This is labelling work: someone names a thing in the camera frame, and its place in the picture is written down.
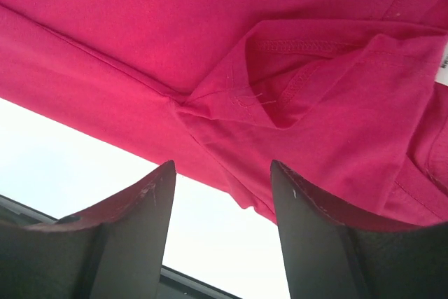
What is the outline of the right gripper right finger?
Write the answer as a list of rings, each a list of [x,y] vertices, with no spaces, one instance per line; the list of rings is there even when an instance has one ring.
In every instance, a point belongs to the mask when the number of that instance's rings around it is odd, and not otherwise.
[[[270,175],[292,298],[447,297],[446,223],[378,216],[277,160]]]

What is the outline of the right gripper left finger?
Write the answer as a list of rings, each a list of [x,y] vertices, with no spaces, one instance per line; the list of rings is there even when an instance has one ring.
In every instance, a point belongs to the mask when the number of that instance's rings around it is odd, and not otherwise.
[[[1,297],[154,298],[175,185],[168,161],[55,223],[2,222]]]

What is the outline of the magenta t shirt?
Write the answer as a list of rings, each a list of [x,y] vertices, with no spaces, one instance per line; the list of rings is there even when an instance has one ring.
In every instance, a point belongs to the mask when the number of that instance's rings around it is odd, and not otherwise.
[[[275,220],[447,220],[447,0],[1,0],[1,97]]]

